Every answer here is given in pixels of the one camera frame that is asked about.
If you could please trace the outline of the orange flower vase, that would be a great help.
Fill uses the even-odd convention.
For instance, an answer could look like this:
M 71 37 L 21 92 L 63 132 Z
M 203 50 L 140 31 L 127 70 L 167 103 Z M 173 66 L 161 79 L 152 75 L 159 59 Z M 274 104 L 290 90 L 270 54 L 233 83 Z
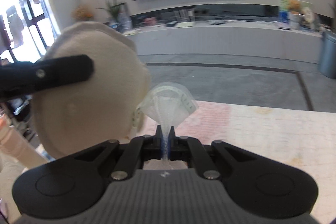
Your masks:
M 72 11 L 71 15 L 76 22 L 90 21 L 94 19 L 94 14 L 87 5 L 79 5 Z

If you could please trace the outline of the white lace blanket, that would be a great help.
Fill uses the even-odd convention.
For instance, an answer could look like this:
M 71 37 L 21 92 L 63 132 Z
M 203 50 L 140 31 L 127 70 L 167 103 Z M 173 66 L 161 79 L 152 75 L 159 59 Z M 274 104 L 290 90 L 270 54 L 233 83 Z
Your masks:
M 319 223 L 335 219 L 335 114 L 198 102 L 175 130 L 203 144 L 213 140 L 246 149 L 305 171 L 319 194 L 312 211 Z

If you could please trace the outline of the grey-blue trash bin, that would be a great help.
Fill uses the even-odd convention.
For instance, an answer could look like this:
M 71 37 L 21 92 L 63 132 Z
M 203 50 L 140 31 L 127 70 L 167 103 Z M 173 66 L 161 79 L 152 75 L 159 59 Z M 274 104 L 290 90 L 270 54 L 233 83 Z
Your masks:
M 318 70 L 330 79 L 336 78 L 336 38 L 335 33 L 331 31 L 325 31 L 322 34 Z

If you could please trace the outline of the plush toys gift set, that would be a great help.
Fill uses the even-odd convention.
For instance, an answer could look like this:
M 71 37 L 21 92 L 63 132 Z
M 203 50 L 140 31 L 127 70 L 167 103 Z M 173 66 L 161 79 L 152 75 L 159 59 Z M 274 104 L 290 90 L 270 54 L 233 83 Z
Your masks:
M 315 21 L 313 5 L 300 0 L 279 0 L 278 21 L 284 23 L 285 28 L 292 30 L 313 29 Z

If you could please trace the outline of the green potted plant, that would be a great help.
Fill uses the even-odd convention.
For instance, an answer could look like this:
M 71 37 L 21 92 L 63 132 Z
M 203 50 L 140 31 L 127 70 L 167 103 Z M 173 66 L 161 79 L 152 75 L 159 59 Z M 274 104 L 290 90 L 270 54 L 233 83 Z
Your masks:
M 119 2 L 119 0 L 105 0 L 105 7 L 99 7 L 98 9 L 108 13 L 110 18 L 108 26 L 117 32 L 123 34 L 133 28 L 126 2 Z

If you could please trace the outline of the round cream cushion pad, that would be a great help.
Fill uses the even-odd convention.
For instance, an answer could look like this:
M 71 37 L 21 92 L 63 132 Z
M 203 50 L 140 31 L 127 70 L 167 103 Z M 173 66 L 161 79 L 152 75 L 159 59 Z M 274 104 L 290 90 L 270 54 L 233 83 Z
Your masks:
M 66 28 L 45 59 L 87 55 L 94 63 L 89 80 L 33 95 L 35 129 L 55 159 L 109 139 L 130 141 L 142 129 L 137 106 L 150 89 L 150 72 L 135 43 L 99 22 Z

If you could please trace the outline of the white tv cabinet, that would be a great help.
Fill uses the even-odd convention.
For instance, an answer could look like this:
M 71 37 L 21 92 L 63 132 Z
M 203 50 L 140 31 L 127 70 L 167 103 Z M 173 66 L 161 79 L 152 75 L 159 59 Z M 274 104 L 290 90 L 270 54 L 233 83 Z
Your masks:
M 146 26 L 154 17 L 165 23 L 176 8 L 132 16 L 127 35 L 140 55 L 212 54 L 287 59 L 317 63 L 322 48 L 318 32 L 278 27 L 278 8 L 269 5 L 195 5 L 195 23 L 188 27 Z

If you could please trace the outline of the translucent mesh bag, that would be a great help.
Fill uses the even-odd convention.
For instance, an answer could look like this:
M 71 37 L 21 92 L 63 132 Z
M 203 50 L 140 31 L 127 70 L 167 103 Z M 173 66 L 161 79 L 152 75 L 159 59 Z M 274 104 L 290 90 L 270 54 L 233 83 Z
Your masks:
M 156 121 L 163 136 L 163 159 L 169 155 L 168 137 L 172 127 L 178 127 L 198 109 L 189 90 L 181 84 L 161 83 L 151 89 L 133 114 L 133 125 L 140 123 L 141 115 Z

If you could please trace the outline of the white wifi router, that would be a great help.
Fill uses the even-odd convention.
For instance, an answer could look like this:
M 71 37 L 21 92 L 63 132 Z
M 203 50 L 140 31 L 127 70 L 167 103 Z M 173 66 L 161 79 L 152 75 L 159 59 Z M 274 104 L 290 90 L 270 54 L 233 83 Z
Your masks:
M 174 15 L 177 21 L 176 28 L 192 27 L 195 25 L 194 9 L 175 10 Z

